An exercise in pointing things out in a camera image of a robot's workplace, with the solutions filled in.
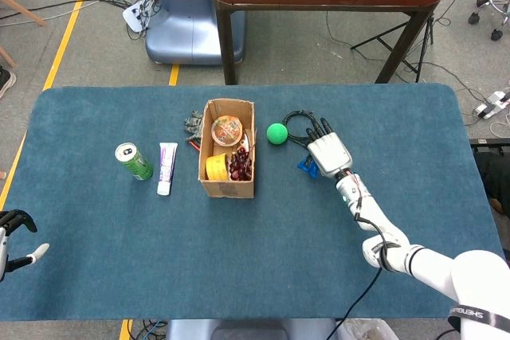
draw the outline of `green can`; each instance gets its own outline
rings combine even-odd
[[[121,143],[115,150],[115,156],[136,179],[145,181],[152,177],[152,165],[142,156],[135,144]]]

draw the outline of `robotic hand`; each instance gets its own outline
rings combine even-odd
[[[34,264],[45,255],[45,252],[49,248],[49,244],[44,243],[27,256],[9,260],[7,245],[9,243],[10,234],[21,225],[25,225],[32,233],[37,232],[37,227],[28,213],[21,210],[0,212],[0,282],[3,281],[6,272],[12,272],[18,268]]]
[[[325,177],[336,179],[355,221],[378,235],[363,242],[363,255],[376,268],[406,273],[459,304],[449,322],[463,340],[510,340],[510,269],[498,255],[464,252],[451,259],[418,244],[394,226],[368,192],[359,175],[351,172],[352,157],[325,119],[307,129],[308,150]]]

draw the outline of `white tube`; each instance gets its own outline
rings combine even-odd
[[[174,173],[175,152],[177,151],[177,143],[159,143],[159,182],[158,194],[169,195]]]

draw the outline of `green ball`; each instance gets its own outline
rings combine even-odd
[[[268,127],[268,141],[273,145],[281,145],[287,141],[288,131],[285,125],[281,123],[274,123]]]

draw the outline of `chair leg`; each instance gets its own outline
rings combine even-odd
[[[12,8],[13,10],[16,10],[17,12],[33,19],[38,25],[40,26],[46,25],[46,22],[44,20],[42,20],[33,12],[28,11],[24,6],[22,6],[19,3],[16,3],[14,0],[0,0],[0,2],[5,3],[9,8]]]
[[[7,64],[10,65],[12,68],[16,66],[16,62],[13,60],[11,56],[4,50],[4,48],[0,47],[0,56],[7,61]]]

